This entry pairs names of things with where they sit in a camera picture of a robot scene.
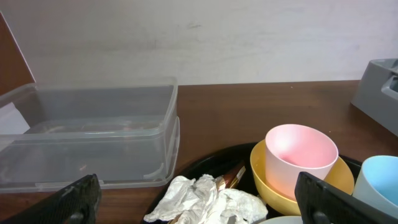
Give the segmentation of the white napkin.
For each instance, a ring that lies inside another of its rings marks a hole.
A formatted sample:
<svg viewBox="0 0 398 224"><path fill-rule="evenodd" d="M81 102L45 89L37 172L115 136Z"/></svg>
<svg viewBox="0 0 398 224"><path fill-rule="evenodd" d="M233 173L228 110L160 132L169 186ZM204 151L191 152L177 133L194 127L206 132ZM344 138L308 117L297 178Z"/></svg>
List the white napkin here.
<svg viewBox="0 0 398 224"><path fill-rule="evenodd" d="M238 189L217 189L216 179L204 174L198 180L175 177L145 222L177 223L255 223L266 218L268 210L261 199Z"/></svg>

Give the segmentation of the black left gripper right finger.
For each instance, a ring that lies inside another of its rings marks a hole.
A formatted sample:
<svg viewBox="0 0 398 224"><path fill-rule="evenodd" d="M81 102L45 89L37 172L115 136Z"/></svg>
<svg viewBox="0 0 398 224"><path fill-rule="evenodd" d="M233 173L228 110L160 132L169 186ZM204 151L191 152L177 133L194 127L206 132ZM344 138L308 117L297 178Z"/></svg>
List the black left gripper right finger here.
<svg viewBox="0 0 398 224"><path fill-rule="evenodd" d="M397 218L308 172L299 173L295 197L304 224L397 224Z"/></svg>

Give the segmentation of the pink cup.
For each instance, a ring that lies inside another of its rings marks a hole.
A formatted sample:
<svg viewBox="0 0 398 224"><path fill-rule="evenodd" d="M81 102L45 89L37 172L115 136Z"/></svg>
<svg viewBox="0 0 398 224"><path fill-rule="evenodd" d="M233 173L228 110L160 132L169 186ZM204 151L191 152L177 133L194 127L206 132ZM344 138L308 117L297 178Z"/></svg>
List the pink cup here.
<svg viewBox="0 0 398 224"><path fill-rule="evenodd" d="M338 160L336 144L322 132L299 124L282 124L265 137L266 184L281 195L295 200L300 172L323 180Z"/></svg>

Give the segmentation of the yellow bowl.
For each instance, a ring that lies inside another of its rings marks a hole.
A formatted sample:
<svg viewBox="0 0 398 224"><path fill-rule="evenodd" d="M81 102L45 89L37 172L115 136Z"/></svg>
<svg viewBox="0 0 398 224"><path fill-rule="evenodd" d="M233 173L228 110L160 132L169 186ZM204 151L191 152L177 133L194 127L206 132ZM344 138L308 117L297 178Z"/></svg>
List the yellow bowl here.
<svg viewBox="0 0 398 224"><path fill-rule="evenodd" d="M265 148L265 140L262 140L253 147L250 155L251 169L257 191L265 203L277 212L287 216L299 216L300 210L295 200L280 195L266 185ZM354 175L341 157L339 157L324 181L349 195L353 193Z"/></svg>

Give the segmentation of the gold foil wrapper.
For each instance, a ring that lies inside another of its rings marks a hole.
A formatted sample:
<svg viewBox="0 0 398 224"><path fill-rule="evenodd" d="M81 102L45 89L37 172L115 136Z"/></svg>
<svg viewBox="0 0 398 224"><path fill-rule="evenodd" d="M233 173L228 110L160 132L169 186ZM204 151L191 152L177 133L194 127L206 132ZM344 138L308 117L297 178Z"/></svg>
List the gold foil wrapper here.
<svg viewBox="0 0 398 224"><path fill-rule="evenodd" d="M236 166L234 166L230 171L215 179L217 190L236 188L236 186L239 184L245 172L246 172L245 163L244 161L241 161Z"/></svg>

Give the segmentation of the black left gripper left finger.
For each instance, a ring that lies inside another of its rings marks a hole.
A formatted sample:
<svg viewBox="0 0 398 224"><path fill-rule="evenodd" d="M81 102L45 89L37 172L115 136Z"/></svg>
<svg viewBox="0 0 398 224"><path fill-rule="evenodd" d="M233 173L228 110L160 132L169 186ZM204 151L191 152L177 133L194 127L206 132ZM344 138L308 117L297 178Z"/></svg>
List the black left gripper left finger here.
<svg viewBox="0 0 398 224"><path fill-rule="evenodd" d="M97 175L86 175L1 224L94 224L100 201Z"/></svg>

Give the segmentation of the light blue cup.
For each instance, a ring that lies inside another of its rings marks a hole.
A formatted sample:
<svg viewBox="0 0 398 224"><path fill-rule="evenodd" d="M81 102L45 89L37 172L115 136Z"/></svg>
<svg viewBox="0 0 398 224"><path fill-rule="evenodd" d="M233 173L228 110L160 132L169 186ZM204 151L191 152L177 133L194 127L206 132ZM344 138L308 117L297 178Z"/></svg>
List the light blue cup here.
<svg viewBox="0 0 398 224"><path fill-rule="evenodd" d="M362 163L352 196L397 218L397 180L397 157L369 157Z"/></svg>

